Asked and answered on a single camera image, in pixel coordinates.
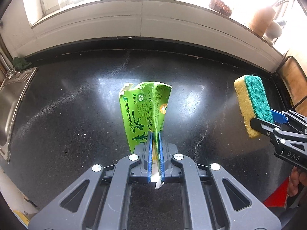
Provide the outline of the person's right hand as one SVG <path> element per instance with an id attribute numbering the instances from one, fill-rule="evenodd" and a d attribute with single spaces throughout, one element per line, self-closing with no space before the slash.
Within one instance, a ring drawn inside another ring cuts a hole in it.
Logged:
<path id="1" fill-rule="evenodd" d="M 287 188 L 287 193 L 290 197 L 297 195 L 298 193 L 298 185 L 302 182 L 305 178 L 305 175 L 299 172 L 297 167 L 293 167 L 292 172 L 289 176 L 289 184 Z"/>

